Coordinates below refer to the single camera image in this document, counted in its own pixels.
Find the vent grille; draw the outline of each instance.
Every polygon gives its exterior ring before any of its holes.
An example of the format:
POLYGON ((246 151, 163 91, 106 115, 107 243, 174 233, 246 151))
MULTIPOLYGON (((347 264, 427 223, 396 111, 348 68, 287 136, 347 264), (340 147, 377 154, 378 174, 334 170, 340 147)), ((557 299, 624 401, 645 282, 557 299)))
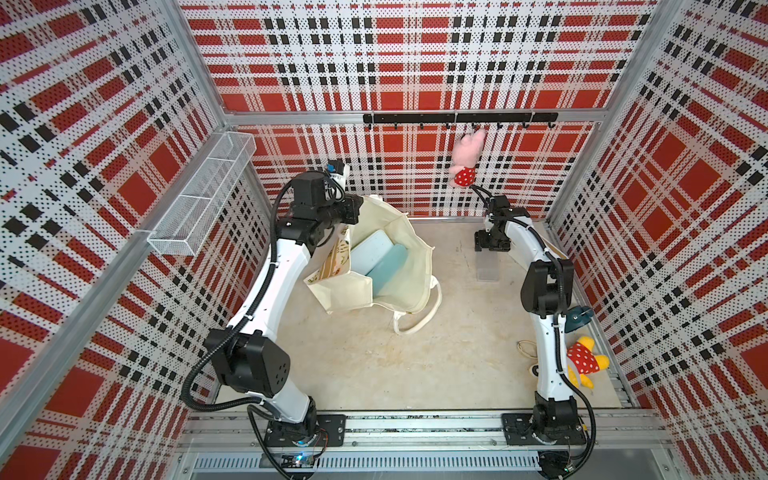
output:
MULTIPOLYGON (((260 467, 259 453, 200 454, 195 472, 255 472, 260 467)), ((539 470, 538 452, 327 452, 318 461, 323 472, 476 472, 539 470)))

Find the red plaid pattern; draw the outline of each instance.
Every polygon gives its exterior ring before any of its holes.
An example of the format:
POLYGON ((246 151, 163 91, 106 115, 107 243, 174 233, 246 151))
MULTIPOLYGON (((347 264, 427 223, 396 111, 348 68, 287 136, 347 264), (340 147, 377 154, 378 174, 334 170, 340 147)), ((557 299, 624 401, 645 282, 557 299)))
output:
MULTIPOLYGON (((488 129, 475 182, 502 192, 531 215, 544 218, 591 132, 591 124, 558 123, 554 128, 519 124, 488 129)), ((313 125, 241 127, 256 137, 256 167, 274 198, 293 175, 324 167, 328 160, 350 164, 347 189, 378 194, 411 215, 482 215, 470 190, 448 186, 451 151, 468 125, 313 125)))
POLYGON ((656 2, 182 0, 230 111, 603 107, 656 2))
MULTIPOLYGON (((213 129, 161 12, 133 0, 0 7, 0 395, 77 320, 213 129)), ((263 249, 246 192, 200 256, 144 262, 0 478, 162 478, 187 414, 180 382, 208 329, 242 303, 263 249)), ((198 379, 198 398, 212 378, 198 379)))
POLYGON ((689 2, 557 221, 696 478, 768 465, 768 7, 689 2))

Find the polka dot dress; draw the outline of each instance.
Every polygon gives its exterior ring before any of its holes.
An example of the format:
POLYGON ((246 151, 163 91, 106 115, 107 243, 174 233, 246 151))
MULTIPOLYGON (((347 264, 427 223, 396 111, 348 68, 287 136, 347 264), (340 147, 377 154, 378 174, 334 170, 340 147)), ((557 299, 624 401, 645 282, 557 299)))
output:
POLYGON ((456 176, 453 177, 453 181, 462 187, 469 187, 475 182, 475 168, 465 168, 458 172, 456 176))
POLYGON ((594 354, 589 349, 580 343, 576 342, 568 349, 568 358, 576 365, 576 370, 579 373, 587 375, 589 373, 600 372, 600 366, 598 361, 594 358, 594 354))

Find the floor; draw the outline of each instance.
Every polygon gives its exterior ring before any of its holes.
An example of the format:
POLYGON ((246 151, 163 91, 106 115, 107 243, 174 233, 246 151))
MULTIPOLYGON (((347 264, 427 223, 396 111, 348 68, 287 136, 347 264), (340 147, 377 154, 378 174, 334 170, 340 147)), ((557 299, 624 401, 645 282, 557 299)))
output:
MULTIPOLYGON (((414 222, 416 233, 435 248, 432 272, 442 285, 443 302, 432 321, 410 336, 394 333, 392 313, 381 306, 328 315, 303 282, 296 284, 277 343, 290 354, 293 381, 319 410, 532 406, 536 378, 528 369, 535 361, 516 346, 535 339, 520 303, 525 270, 498 253, 498 282, 477 281, 473 239, 480 226, 414 222)), ((317 252, 302 278, 324 258, 317 252)), ((420 318, 408 317, 400 320, 401 329, 420 318)), ((566 344, 578 336, 578 331, 569 334, 566 344)), ((592 405, 620 408, 607 373, 591 378, 594 390, 582 390, 592 405)), ((224 387, 218 400, 239 395, 224 387)))

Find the teal object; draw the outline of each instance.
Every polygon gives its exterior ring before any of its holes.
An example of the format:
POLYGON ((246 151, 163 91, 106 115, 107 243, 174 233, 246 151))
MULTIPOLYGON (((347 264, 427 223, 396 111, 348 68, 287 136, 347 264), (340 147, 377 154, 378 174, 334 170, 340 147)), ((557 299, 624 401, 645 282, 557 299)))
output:
POLYGON ((594 310, 588 306, 575 306, 565 314, 565 332, 573 332, 589 324, 594 318, 594 310))
POLYGON ((373 280, 373 296, 379 295, 387 282, 406 264, 407 259, 408 249, 400 243, 396 243, 389 249, 389 252, 366 275, 373 280))

